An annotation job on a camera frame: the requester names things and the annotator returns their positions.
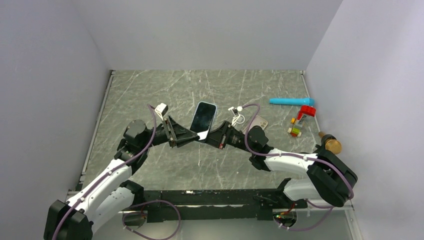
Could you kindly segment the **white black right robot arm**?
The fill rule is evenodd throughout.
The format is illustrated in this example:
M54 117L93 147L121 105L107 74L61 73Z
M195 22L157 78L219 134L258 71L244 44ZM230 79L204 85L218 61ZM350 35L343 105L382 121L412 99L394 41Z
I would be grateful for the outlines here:
M298 200L320 198L333 207L342 207L354 197L357 175L334 153L321 149L313 153L294 153L268 145L269 139L258 126L246 133L225 121L208 133L206 144L218 149L230 145L251 153L254 168L267 172L289 172L302 179L285 179L276 193L276 203L288 208Z

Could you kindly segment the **clear transparent phone case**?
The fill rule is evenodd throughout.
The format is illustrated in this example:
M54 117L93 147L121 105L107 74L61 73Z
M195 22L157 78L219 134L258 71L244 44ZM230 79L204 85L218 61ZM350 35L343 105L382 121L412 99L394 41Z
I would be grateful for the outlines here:
M242 125L246 121L246 118L242 114L235 115L231 120L231 125L235 127L236 125Z

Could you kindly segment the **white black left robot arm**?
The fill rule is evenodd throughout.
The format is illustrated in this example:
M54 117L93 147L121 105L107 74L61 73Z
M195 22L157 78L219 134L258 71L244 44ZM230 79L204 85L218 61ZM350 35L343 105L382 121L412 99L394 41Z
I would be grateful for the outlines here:
M117 152L103 172L67 201L56 200L49 208L45 240L90 240L116 213L163 202L145 195L144 188L129 178L147 159L149 148L168 143L181 147L200 137L168 116L160 125L147 128L143 120L130 122Z

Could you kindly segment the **phone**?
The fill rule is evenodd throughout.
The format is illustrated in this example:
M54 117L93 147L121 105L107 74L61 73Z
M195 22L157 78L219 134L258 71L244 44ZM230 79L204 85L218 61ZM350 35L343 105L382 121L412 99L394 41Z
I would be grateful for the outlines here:
M195 109L189 130L199 136L199 142L205 142L217 113L217 105L200 101Z

